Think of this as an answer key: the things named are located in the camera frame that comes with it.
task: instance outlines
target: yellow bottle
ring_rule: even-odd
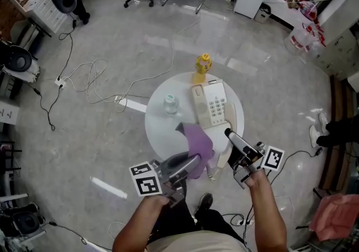
[[[212,61],[208,53],[197,57],[196,71],[192,75],[192,83],[200,84],[206,81],[206,73],[212,66]]]

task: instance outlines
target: person's right arm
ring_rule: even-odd
[[[246,182],[251,191],[258,252],[286,252],[287,230],[264,169]]]

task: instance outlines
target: person's left arm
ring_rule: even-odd
[[[145,197],[130,221],[117,235],[113,252],[143,252],[162,207],[168,203],[164,196]]]

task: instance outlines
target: white shoe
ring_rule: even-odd
[[[328,124],[328,120],[326,119],[326,116],[324,113],[319,113],[319,122],[321,124],[321,132],[323,132],[324,134],[329,133],[328,130],[326,130],[326,125]]]
[[[320,132],[316,131],[315,126],[312,125],[309,128],[309,137],[310,137],[310,141],[312,142],[312,147],[316,148],[318,145],[316,143],[318,137],[320,136]]]

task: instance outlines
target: beige shirt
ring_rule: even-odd
[[[147,246],[148,252],[245,252],[230,235],[196,231],[158,239]]]

